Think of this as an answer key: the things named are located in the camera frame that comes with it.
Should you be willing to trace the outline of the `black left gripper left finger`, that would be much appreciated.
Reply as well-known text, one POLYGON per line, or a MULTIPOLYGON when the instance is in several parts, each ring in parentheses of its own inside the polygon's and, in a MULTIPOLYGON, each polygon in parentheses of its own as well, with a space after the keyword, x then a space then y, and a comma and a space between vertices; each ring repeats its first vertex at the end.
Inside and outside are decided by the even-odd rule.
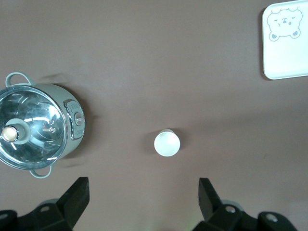
POLYGON ((89 178, 79 177, 55 203, 41 204, 21 217, 1 210, 0 231, 73 231, 89 202, 89 178))

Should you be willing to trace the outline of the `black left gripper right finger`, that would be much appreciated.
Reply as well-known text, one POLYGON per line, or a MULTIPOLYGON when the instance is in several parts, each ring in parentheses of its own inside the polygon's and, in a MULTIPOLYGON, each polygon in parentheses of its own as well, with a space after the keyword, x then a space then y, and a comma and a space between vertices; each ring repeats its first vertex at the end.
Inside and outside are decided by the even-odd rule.
POLYGON ((204 220, 192 231, 297 231, 279 213, 265 211, 254 218, 235 205, 223 203, 208 178, 199 179, 198 199, 204 220))

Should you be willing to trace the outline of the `white IKEA cup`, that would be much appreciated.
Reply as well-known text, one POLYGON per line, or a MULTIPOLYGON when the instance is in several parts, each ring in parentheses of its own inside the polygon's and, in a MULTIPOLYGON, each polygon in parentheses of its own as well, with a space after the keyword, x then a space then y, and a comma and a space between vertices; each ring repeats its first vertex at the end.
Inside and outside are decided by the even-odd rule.
POLYGON ((180 150, 180 139, 171 129, 161 130, 154 140, 154 149, 161 156, 174 156, 180 150))

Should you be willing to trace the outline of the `white tray with bear print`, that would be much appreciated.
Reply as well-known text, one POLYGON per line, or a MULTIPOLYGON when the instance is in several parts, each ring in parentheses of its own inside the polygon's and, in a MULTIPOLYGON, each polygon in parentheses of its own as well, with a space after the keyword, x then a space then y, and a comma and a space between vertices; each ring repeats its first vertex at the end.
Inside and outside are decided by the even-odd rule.
POLYGON ((268 79, 308 76, 308 0, 268 6, 262 15, 262 45, 268 79))

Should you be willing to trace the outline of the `sage green electric pot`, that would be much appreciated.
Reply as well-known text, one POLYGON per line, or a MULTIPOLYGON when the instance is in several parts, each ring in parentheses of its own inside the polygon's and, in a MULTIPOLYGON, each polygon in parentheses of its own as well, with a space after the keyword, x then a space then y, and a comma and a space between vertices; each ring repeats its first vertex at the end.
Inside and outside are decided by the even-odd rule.
MULTIPOLYGON (((70 92, 54 84, 38 84, 20 72, 10 73, 5 79, 5 86, 5 88, 17 86, 35 88, 48 95, 58 106, 65 120, 66 144, 56 161, 73 152, 79 146, 85 132, 85 115, 80 103, 70 92)), ((28 171, 35 178, 46 178, 51 174, 56 161, 45 168, 28 171)))

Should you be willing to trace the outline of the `glass pot lid with knob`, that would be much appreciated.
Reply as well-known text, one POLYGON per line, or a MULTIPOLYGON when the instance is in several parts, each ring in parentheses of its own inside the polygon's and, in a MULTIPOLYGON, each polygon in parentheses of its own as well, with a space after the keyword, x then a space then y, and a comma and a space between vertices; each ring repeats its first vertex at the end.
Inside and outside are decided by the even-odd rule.
POLYGON ((0 90, 1 161, 22 170, 45 168, 65 144, 65 120, 48 95, 27 86, 0 90))

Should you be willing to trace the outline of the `brown table mat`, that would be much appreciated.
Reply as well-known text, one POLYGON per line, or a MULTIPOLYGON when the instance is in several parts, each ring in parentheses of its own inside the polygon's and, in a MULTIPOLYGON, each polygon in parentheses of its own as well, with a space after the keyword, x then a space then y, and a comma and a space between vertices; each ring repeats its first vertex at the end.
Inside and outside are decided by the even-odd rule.
POLYGON ((279 0, 0 0, 0 89, 9 73, 55 83, 86 118, 46 179, 0 162, 0 210, 19 215, 78 177, 74 231, 191 231, 198 181, 251 216, 308 231, 308 77, 271 81, 262 13, 279 0), (159 155, 171 129, 180 150, 159 155))

